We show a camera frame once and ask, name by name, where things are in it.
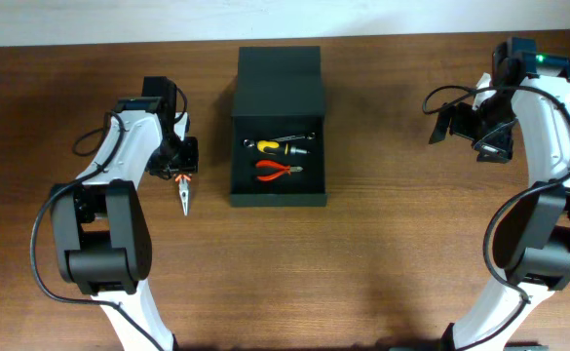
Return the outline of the orange black long-nose pliers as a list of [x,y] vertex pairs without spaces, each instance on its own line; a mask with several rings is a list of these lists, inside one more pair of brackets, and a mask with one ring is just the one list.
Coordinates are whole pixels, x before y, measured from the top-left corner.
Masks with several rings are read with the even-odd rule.
[[189,208],[190,208],[190,182],[192,177],[188,174],[181,174],[178,175],[174,181],[178,187],[178,194],[183,210],[183,214],[188,216]]

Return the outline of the chrome blue ratchet wrench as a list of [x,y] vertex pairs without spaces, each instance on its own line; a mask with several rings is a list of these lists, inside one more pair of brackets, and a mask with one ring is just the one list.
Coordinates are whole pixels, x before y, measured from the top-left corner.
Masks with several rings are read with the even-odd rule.
[[[298,134],[298,135],[292,135],[292,136],[275,137],[275,138],[271,138],[271,141],[282,142],[282,141],[292,141],[292,140],[299,140],[299,139],[311,140],[311,139],[314,139],[315,137],[316,137],[315,133],[309,133],[309,134]],[[252,148],[256,145],[256,141],[252,140],[252,139],[244,139],[242,142],[242,145],[246,148]]]

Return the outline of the yellow black stubby screwdriver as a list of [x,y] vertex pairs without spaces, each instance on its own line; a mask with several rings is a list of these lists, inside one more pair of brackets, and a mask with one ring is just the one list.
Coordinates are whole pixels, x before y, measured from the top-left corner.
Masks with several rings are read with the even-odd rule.
[[299,148],[288,142],[274,140],[260,140],[256,143],[256,148],[269,155],[308,155],[309,151]]

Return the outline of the red small cutting pliers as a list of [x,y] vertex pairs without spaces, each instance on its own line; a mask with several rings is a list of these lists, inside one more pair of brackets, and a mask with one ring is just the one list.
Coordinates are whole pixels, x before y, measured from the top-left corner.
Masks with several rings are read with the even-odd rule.
[[258,175],[257,180],[262,182],[273,181],[281,176],[291,176],[293,173],[300,173],[303,168],[300,166],[283,165],[272,160],[260,160],[255,164],[256,169],[270,169],[273,172],[269,175]]

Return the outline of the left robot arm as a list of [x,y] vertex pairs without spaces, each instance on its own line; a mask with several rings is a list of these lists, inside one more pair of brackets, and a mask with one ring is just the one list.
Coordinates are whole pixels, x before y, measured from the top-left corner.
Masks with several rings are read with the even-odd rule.
[[51,216],[61,278],[79,289],[77,303],[103,310],[126,350],[177,347],[150,290],[152,241],[137,189],[144,175],[174,180],[189,209],[199,150],[187,112],[176,108],[185,100],[169,78],[145,78],[139,97],[107,112],[92,162],[55,185],[41,209]]

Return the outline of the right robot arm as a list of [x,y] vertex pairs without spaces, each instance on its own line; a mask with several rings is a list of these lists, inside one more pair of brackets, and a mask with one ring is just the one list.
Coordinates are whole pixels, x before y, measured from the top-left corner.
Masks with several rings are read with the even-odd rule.
[[520,127],[528,186],[490,219],[482,253],[491,278],[439,347],[508,350],[529,314],[570,284],[570,58],[511,37],[493,51],[492,71],[463,92],[423,110],[437,117],[429,142],[463,137],[478,161],[505,164]]

